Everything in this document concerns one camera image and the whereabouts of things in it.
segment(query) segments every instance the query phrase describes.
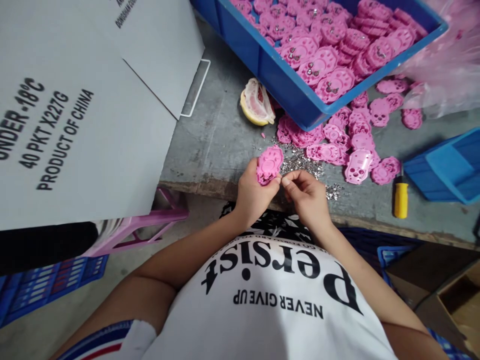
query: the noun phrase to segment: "hand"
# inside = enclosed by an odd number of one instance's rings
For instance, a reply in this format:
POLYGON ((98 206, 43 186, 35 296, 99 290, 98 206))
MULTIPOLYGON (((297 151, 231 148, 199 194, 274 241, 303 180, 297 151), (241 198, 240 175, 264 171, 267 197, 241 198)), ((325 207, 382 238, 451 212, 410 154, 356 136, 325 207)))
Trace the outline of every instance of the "hand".
POLYGON ((295 203, 296 213, 308 229, 332 224, 325 185, 313 175, 306 170, 295 170, 286 174, 281 184, 288 202, 295 203))
POLYGON ((236 206, 232 211, 245 226, 245 230, 251 227, 267 210, 270 202, 279 192, 282 179, 282 176, 278 174, 268 185, 260 185, 257 180, 258 159, 258 157, 251 159, 240 177, 236 206))

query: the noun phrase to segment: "blue crate stack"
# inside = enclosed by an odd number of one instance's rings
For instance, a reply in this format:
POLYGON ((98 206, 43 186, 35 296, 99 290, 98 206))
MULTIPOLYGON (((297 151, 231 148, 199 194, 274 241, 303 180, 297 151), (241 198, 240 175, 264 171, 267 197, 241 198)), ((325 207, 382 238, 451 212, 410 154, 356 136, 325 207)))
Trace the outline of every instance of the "blue crate stack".
POLYGON ((65 294, 100 279, 109 256, 75 257, 0 277, 0 328, 65 294))
POLYGON ((403 170, 432 202, 480 200, 480 127, 406 161, 403 170))
MULTIPOLYGON (((428 35, 356 85, 340 99, 327 105, 230 3, 230 0, 190 0, 190 2, 298 126, 305 131, 310 131, 328 120, 341 107, 390 74, 393 69, 448 29, 447 23, 420 0, 379 0, 393 10, 400 8, 409 13, 428 31, 428 35)), ((358 0, 336 0, 336 2, 353 15, 357 14, 358 0)))

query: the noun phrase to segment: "screwdriver handle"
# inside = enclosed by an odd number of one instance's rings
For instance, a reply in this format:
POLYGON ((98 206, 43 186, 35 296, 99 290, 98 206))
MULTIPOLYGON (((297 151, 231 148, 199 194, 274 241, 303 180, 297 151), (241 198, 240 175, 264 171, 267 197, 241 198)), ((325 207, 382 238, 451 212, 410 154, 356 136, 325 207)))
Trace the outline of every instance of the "screwdriver handle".
POLYGON ((409 185, 399 182, 395 185, 395 217, 406 219, 409 212, 409 195, 407 188, 409 185))

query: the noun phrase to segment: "concrete floor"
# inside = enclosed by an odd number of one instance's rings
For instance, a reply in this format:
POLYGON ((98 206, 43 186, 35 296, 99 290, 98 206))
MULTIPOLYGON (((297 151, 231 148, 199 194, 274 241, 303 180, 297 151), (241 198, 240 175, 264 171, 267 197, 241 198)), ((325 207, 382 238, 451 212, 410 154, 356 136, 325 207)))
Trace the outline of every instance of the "concrete floor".
POLYGON ((103 278, 0 329, 0 359, 47 359, 127 274, 159 250, 218 219, 225 205, 222 200, 190 194, 187 201, 189 218, 167 231, 163 241, 110 255, 103 278))

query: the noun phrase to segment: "finger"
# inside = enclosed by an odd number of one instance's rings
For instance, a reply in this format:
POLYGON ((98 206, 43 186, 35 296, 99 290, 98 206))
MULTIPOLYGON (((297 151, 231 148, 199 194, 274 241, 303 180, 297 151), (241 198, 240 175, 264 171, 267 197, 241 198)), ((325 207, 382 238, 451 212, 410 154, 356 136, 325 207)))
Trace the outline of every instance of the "finger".
POLYGON ((293 201, 299 200, 304 193, 298 188, 298 186, 290 181, 286 176, 281 179, 281 184, 285 188, 285 191, 290 195, 293 201))

